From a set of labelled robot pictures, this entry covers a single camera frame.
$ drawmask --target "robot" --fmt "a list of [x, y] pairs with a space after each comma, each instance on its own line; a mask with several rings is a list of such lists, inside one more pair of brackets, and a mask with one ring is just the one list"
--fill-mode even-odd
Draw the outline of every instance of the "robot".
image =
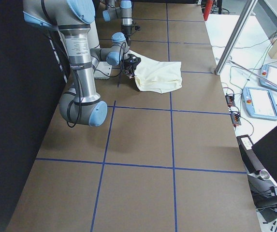
[[100, 126], [107, 116], [107, 104], [96, 91], [94, 72], [100, 61], [120, 65], [128, 76], [141, 59], [130, 53], [129, 45], [132, 28], [132, 4], [122, 0], [115, 7], [114, 0], [106, 0], [103, 11], [105, 21], [121, 18], [121, 31], [112, 36], [110, 48], [98, 48], [95, 26], [95, 8], [92, 0], [24, 0], [24, 20], [37, 28], [58, 31], [62, 34], [73, 73], [73, 84], [65, 91], [59, 101], [62, 117], [70, 127], [76, 124]]

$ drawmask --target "white cloth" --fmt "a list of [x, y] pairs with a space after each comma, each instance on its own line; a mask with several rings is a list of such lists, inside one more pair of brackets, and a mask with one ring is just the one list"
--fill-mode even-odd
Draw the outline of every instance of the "white cloth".
[[140, 57], [135, 70], [135, 82], [140, 91], [167, 93], [182, 87], [181, 62], [159, 62], [131, 51]]

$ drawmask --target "metal post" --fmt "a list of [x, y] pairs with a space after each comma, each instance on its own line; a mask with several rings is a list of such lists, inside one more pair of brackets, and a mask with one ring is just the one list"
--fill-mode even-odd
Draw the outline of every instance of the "metal post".
[[251, 15], [251, 12], [255, 6], [255, 4], [258, 2], [258, 0], [248, 0], [240, 14], [240, 17], [236, 23], [236, 26], [232, 32], [232, 35], [224, 49], [224, 52], [219, 60], [219, 63], [216, 67], [215, 74], [220, 75], [226, 61], [228, 60], [232, 50], [234, 49], [234, 46], [240, 36], [240, 33], [242, 32], [249, 16]]

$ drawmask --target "red cylinder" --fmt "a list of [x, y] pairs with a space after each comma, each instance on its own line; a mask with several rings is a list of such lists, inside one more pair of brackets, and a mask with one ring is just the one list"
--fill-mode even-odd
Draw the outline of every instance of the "red cylinder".
[[207, 21], [209, 13], [211, 11], [211, 7], [214, 4], [213, 0], [207, 0], [205, 10], [204, 10], [204, 20]]

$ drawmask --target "cloth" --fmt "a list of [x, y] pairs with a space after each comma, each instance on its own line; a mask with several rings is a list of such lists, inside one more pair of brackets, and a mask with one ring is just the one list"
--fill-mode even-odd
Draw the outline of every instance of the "cloth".
[[135, 70], [135, 82], [140, 91], [167, 93], [182, 87], [181, 62], [159, 62], [131, 51], [140, 57]]

